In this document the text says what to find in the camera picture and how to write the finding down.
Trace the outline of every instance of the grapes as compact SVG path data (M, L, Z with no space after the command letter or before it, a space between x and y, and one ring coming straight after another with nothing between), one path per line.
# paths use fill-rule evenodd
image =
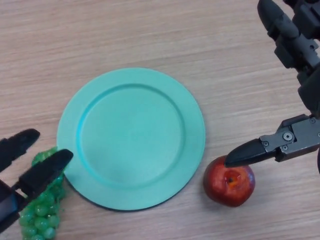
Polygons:
M37 229L34 226L23 226L21 233L24 237L32 237L37 234Z
M42 235L34 235L31 240L45 240L45 238Z
M45 239L53 239L56 236L56 230L53 227L49 227L42 234Z
M22 212L19 223L21 226L29 226L34 222L35 212L30 208L25 208Z
M64 181L64 177L62 175L60 175L54 180L54 184L55 185L62 185L63 181Z
M40 231L44 231L49 227L49 221L44 217L37 217L34 220L34 226Z
M57 205L51 205L49 207L49 211L48 211L48 214L49 215L55 215L58 213L58 206Z
M58 227L60 223L60 218L56 215L48 217L49 226L52 228Z
M57 148L53 147L38 153L32 165L46 160L56 151ZM64 176L61 174L20 213L22 240L47 240L56 236L60 224L60 200L66 196L63 181Z
M66 191L62 186L55 185L50 190L57 199L63 199L66 196Z
M48 214L49 208L46 205L37 205L34 210L36 215L43 217Z

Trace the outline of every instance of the plate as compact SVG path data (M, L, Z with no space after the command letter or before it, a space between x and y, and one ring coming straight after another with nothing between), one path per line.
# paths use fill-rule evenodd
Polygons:
M58 149L74 157L65 176L89 201L114 210L156 206L177 194L196 172L205 124L191 93L147 68L98 76L67 104Z

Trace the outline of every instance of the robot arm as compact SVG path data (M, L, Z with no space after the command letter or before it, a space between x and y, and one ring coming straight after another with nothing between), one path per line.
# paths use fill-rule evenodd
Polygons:
M310 116L284 120L273 135L260 136L231 151L225 166L238 167L270 158L282 162L320 147L320 0L285 0L294 10L291 20L272 0L259 0L258 14L275 42L274 53L287 69L297 71L299 96Z
M40 133L37 130L27 129L8 139L1 139L0 172L9 167L12 161L24 155L39 136ZM0 180L0 233L19 219L19 212L62 173L72 158L73 153L63 149L32 166L12 187Z

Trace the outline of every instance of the apple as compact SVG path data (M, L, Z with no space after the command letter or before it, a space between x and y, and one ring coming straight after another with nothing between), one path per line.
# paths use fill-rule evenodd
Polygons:
M256 186L255 175L249 166L225 167L226 156L213 160L203 176L203 188L213 201L239 207L247 201Z

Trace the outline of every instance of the wood grain surface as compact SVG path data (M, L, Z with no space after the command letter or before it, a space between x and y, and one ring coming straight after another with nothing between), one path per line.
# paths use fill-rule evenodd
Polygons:
M118 68L152 68L183 83L202 109L206 149L195 176L171 200L133 213L101 209L68 187L56 239L320 239L316 153L254 164L255 191L239 208L211 202L202 189L214 158L274 133L284 119L309 114L298 96L296 72L274 54L257 3L1 0L0 134L41 132L1 179L13 184L37 152L55 145L64 107L84 84ZM19 239L18 223L0 235Z

